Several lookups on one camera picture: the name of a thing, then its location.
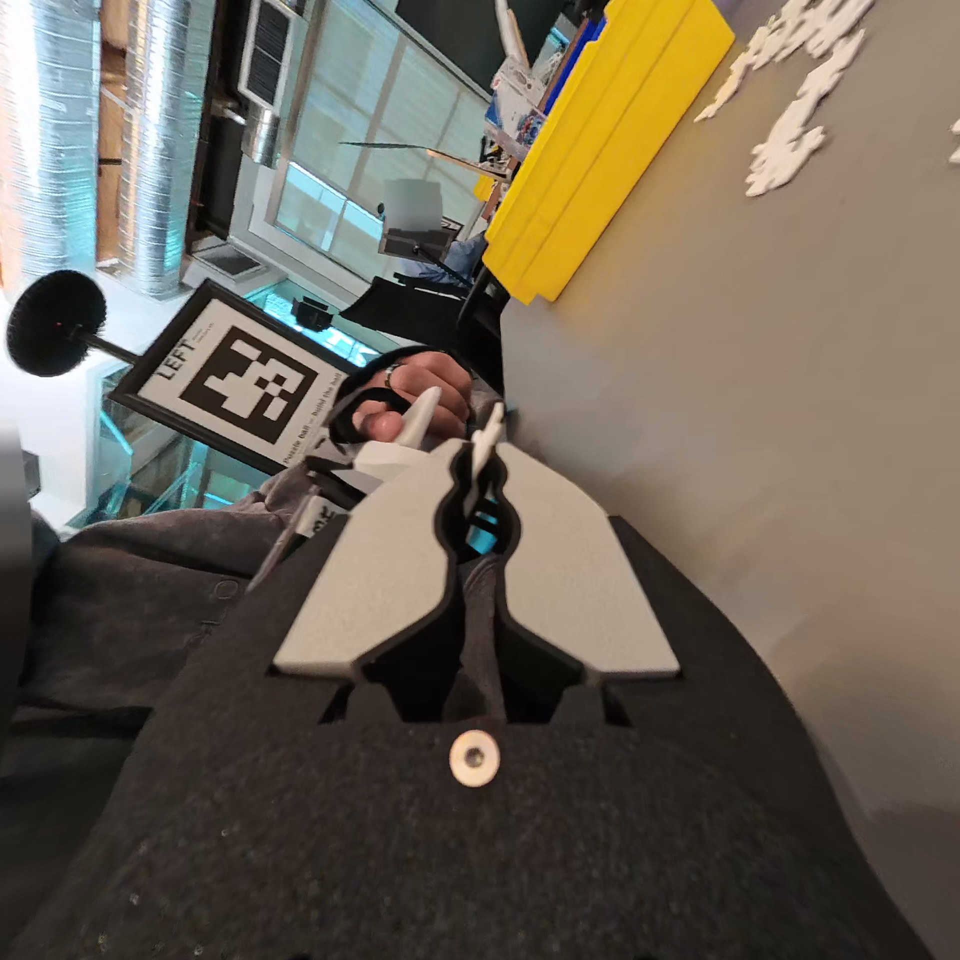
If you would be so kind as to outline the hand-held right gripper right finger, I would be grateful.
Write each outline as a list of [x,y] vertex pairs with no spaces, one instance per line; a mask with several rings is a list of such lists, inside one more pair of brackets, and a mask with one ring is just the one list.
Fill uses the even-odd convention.
[[677,677],[678,657],[606,510],[510,442],[489,467],[503,517],[503,673],[523,687]]

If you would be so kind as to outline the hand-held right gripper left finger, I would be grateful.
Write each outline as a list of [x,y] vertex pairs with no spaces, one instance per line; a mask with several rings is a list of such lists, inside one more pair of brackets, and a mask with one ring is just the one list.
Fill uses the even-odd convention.
[[461,524],[471,445],[450,439],[426,452],[371,441],[353,470],[378,485],[351,511],[277,649],[281,674],[356,680],[452,592],[456,549],[443,511]]

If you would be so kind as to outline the white curved jigsaw piece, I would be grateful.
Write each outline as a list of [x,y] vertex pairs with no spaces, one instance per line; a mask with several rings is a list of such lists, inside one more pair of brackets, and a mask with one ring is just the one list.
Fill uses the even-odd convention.
[[502,400],[493,402],[483,428],[471,437],[470,486],[463,498],[462,513],[467,520],[474,512],[480,495],[479,478],[491,456],[501,442],[506,417],[506,405]]

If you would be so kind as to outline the scattered pile of puzzle pieces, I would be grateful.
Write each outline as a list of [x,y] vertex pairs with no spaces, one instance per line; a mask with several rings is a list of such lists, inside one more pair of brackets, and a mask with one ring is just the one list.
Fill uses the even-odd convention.
[[786,187],[829,142],[817,113],[869,43],[867,20],[877,2],[772,2],[712,98],[694,117],[714,120],[762,69],[802,55],[809,70],[766,135],[750,149],[745,196],[761,198]]

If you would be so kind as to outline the person's left hand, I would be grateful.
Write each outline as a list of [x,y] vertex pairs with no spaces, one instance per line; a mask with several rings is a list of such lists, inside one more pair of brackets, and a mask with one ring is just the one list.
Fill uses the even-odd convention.
[[[474,380],[450,355],[424,351],[391,361],[368,378],[364,386],[389,388],[410,403],[424,392],[438,388],[440,397],[426,438],[436,443],[466,438],[467,423],[473,413]],[[361,404],[352,415],[352,424],[365,441],[383,443],[393,442],[403,428],[402,414],[376,400]]]

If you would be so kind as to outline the black office chair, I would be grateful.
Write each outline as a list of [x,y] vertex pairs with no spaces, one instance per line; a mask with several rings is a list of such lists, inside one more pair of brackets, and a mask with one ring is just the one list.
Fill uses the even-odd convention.
[[505,396],[500,318],[509,292],[485,267],[464,296],[376,278],[341,311],[350,323],[453,354],[462,366]]

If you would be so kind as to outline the person's dark grey sweatshirt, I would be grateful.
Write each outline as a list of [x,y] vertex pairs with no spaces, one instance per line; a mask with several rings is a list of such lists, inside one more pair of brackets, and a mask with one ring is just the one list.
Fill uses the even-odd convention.
[[[499,400],[475,385],[472,415]],[[303,465],[284,469],[237,503],[96,523],[66,542],[31,516],[30,630],[12,695],[17,709],[61,714],[126,712],[145,718],[250,583],[280,565],[311,533],[327,533],[317,487]],[[505,721],[494,647],[495,561],[468,560],[459,574],[465,604],[460,667],[440,697],[444,720]]]

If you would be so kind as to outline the yellow plastic bin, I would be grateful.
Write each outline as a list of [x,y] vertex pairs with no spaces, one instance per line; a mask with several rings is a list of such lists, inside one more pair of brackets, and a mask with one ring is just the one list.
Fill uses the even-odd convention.
[[710,1],[615,1],[486,231],[483,261],[523,305],[557,300],[735,35]]

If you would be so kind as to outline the blue plastic bin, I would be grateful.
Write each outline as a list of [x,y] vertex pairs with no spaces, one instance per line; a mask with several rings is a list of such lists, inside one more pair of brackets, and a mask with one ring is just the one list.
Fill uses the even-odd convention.
[[606,24],[606,16],[601,9],[585,18],[577,30],[573,40],[566,48],[559,62],[558,69],[551,78],[545,91],[543,104],[540,111],[544,115],[551,113],[558,97],[560,96],[565,84],[570,78],[570,74],[577,65],[588,44],[596,41],[602,34]]

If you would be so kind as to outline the silver ventilation duct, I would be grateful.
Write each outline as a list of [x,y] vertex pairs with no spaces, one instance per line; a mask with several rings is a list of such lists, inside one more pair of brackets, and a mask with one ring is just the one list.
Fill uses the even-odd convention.
[[177,291],[199,114],[190,101],[193,4],[131,2],[121,178],[119,277],[133,292]]
[[95,269],[100,3],[1,3],[2,277]]

